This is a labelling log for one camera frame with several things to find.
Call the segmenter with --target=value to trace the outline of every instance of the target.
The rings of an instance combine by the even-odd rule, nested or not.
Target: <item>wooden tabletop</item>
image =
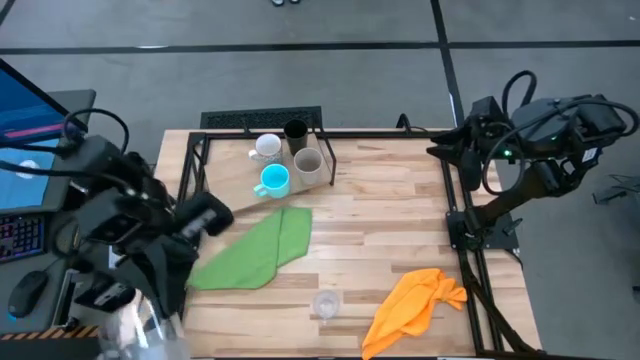
[[[156,177],[174,195],[188,134],[166,131],[160,150]],[[215,140],[211,155],[232,151],[234,141],[245,140]],[[360,356],[376,309],[404,273],[440,268],[461,280],[444,222],[448,207],[440,163],[425,153],[430,142],[334,139],[331,144],[338,159],[335,186],[236,214],[230,230],[203,241],[196,266],[280,206],[313,209],[308,254],[278,269],[271,283],[258,290],[190,293],[184,328],[192,356]],[[499,187],[495,169],[489,179],[493,188]],[[474,194],[477,204],[489,200],[483,191]],[[460,196],[458,204],[463,204]],[[520,265],[501,250],[485,255],[496,305],[523,339],[539,348]],[[335,291],[341,300],[337,317],[326,325],[311,307],[324,289]],[[485,347],[490,348],[484,312],[479,315]],[[381,355],[474,355],[466,308],[457,311],[438,304],[429,330],[399,340]]]

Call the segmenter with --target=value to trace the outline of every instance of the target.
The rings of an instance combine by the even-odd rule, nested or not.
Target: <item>gray cup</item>
[[[314,148],[304,148],[293,157],[296,172],[306,185],[318,182],[323,161],[320,151]]]

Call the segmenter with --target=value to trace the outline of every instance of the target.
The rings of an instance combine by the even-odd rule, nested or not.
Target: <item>mug handle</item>
[[[249,151],[249,159],[254,160],[254,161],[260,161],[260,154],[258,154],[257,151],[255,150],[251,150]]]
[[[258,186],[253,188],[253,192],[256,195],[258,195],[260,197],[263,197],[263,196],[267,195],[267,188],[265,188],[264,185],[260,184],[260,185],[258,185]]]

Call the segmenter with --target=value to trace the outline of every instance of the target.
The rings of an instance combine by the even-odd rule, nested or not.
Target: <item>keyboard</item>
[[[0,264],[45,253],[44,216],[0,216]]]

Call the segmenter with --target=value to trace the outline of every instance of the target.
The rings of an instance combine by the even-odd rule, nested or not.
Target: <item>black cup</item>
[[[309,128],[302,120],[291,120],[284,126],[284,136],[289,144],[291,155],[307,147],[307,132]]]

